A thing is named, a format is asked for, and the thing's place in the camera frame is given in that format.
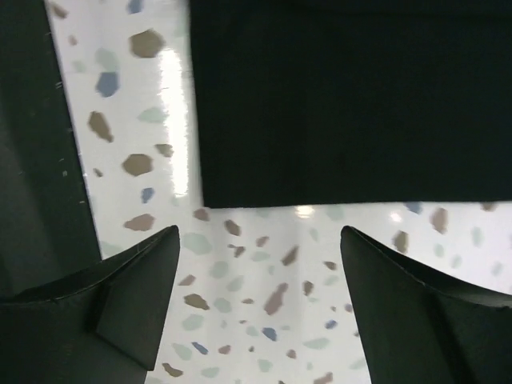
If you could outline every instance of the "black fabric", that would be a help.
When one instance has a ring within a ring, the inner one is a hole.
[[[9,297],[101,256],[43,0],[0,1],[0,47],[0,297]]]
[[[512,296],[346,226],[343,269],[372,384],[512,382]]]
[[[177,227],[0,301],[2,383],[143,384],[178,266]]]
[[[190,0],[206,206],[512,200],[512,3]]]

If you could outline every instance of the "terrazzo pattern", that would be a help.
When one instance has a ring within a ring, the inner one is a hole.
[[[340,265],[346,224],[510,292],[509,203],[201,207],[186,2],[57,0],[48,10],[103,257],[164,226],[182,234],[147,383],[369,384]]]

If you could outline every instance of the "speckled tabletop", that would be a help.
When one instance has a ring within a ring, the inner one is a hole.
[[[341,268],[346,224],[510,291],[509,203],[201,207],[186,1],[48,7],[103,257],[164,226],[182,234],[148,383],[370,383]]]

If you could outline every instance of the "folded black fabric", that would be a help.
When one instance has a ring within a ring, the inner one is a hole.
[[[190,0],[210,207],[512,200],[512,3]]]

